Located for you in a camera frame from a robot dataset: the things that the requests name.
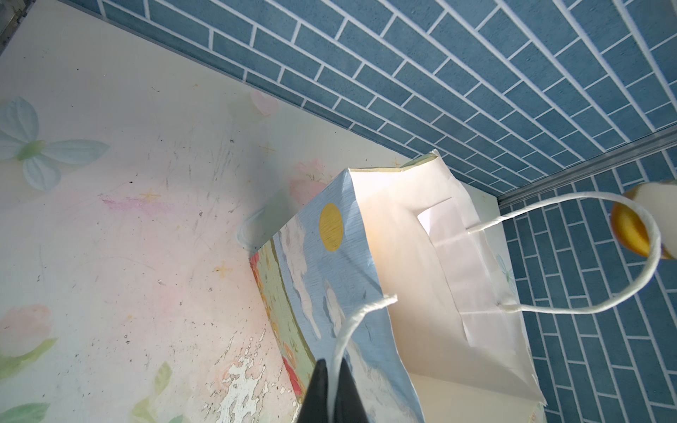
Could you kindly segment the paper gift bag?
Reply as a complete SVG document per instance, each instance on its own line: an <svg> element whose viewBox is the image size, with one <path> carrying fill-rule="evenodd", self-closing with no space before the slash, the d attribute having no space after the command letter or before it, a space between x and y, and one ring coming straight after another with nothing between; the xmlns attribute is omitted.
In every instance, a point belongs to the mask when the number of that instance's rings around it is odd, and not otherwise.
<svg viewBox="0 0 677 423"><path fill-rule="evenodd" d="M537 422L546 405L519 301L438 152L349 168L290 218L253 218L266 315L300 405L346 359L370 422Z"/></svg>

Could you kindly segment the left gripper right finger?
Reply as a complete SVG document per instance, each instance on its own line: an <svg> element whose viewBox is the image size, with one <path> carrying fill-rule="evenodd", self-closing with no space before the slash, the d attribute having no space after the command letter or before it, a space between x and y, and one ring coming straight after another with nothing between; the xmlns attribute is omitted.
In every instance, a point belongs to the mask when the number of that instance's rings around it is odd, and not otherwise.
<svg viewBox="0 0 677 423"><path fill-rule="evenodd" d="M342 360L338 374L338 390L333 402L333 422L369 423L346 359Z"/></svg>

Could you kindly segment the yellow orange croissant bun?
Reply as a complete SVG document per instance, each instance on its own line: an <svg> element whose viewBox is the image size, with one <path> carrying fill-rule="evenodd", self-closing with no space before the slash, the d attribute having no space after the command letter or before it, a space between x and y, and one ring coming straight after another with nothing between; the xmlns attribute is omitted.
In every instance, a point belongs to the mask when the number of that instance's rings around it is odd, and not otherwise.
<svg viewBox="0 0 677 423"><path fill-rule="evenodd" d="M640 183L626 191L627 197L643 206L656 220L662 238L662 258L676 259L676 181ZM611 227L617 241L628 250L647 257L650 241L645 224L625 204L616 203L611 212Z"/></svg>

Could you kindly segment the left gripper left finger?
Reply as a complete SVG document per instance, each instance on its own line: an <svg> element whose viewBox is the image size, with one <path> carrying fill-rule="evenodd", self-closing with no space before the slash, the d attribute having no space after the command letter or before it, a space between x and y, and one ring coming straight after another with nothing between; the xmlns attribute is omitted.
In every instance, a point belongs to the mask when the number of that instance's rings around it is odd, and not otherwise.
<svg viewBox="0 0 677 423"><path fill-rule="evenodd" d="M328 370L326 360L320 359L316 363L296 423L328 423L327 394Z"/></svg>

